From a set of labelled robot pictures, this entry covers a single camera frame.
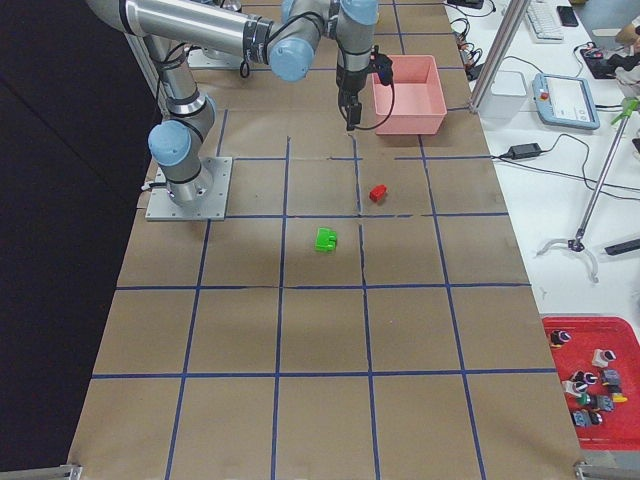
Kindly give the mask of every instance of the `red block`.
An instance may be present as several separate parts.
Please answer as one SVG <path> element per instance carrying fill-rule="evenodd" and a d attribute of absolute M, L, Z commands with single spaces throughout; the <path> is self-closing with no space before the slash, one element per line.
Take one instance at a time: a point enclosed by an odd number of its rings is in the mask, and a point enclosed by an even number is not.
<path fill-rule="evenodd" d="M 386 193 L 387 193 L 387 186 L 378 185 L 377 187 L 374 187 L 373 190 L 369 192 L 369 198 L 371 199 L 371 201 L 377 202 L 382 197 L 384 197 Z"/>

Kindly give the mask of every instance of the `keyboard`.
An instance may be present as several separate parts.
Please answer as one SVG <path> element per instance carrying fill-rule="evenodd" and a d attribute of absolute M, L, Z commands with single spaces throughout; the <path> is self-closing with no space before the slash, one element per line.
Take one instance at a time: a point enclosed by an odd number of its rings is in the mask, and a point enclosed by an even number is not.
<path fill-rule="evenodd" d="M 556 21 L 555 11 L 546 1 L 531 0 L 526 19 L 534 42 L 562 43 L 564 41 L 564 33 Z"/>

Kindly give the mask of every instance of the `black wall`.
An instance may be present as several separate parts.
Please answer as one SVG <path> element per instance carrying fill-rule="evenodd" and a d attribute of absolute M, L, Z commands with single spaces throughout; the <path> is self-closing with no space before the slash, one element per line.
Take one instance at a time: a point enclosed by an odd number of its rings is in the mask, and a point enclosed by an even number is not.
<path fill-rule="evenodd" d="M 0 471 L 66 462 L 154 100 L 80 0 L 0 0 Z"/>

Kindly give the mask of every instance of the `red tray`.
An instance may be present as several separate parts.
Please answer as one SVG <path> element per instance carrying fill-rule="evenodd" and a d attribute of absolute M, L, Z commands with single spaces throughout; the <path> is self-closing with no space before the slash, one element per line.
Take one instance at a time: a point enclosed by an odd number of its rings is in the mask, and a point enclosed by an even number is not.
<path fill-rule="evenodd" d="M 607 368 L 620 374 L 622 392 L 629 400 L 616 403 L 612 412 L 600 412 L 603 423 L 576 427 L 580 446 L 588 450 L 640 450 L 640 346 L 631 326 L 617 317 L 547 317 L 543 319 L 547 336 L 553 330 L 566 330 L 571 340 L 561 348 L 552 348 L 560 381 L 569 380 L 577 371 L 599 374 L 591 364 L 596 348 L 613 350 L 616 360 Z M 587 393 L 606 395 L 598 382 Z M 575 397 L 565 395 L 569 411 L 580 410 Z"/>

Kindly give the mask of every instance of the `pink bin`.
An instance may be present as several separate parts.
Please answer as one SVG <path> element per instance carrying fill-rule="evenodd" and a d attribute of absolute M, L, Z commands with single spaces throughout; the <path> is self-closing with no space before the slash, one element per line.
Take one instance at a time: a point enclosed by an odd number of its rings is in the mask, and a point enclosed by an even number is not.
<path fill-rule="evenodd" d="M 393 82 L 396 101 L 393 112 L 378 135 L 433 135 L 447 114 L 436 60 L 432 55 L 389 55 L 393 60 Z M 380 83 L 373 75 L 373 103 L 376 123 L 381 122 L 391 108 L 391 87 Z"/>

